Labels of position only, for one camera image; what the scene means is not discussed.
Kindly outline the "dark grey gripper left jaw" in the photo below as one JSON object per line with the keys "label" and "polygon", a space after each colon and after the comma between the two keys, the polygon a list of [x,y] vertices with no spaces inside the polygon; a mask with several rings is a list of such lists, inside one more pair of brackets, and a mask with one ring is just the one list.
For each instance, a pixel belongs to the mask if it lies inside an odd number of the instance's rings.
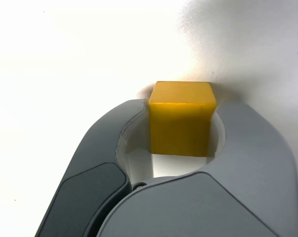
{"label": "dark grey gripper left jaw", "polygon": [[86,132],[36,235],[94,237],[132,185],[152,177],[148,105],[129,100]]}

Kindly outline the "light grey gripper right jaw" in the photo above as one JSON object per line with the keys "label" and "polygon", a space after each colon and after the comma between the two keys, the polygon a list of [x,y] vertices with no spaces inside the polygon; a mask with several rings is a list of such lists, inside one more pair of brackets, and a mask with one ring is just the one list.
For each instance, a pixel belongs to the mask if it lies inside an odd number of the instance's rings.
{"label": "light grey gripper right jaw", "polygon": [[128,195],[100,237],[298,237],[298,174],[286,141],[240,102],[223,102],[214,119],[214,159]]}

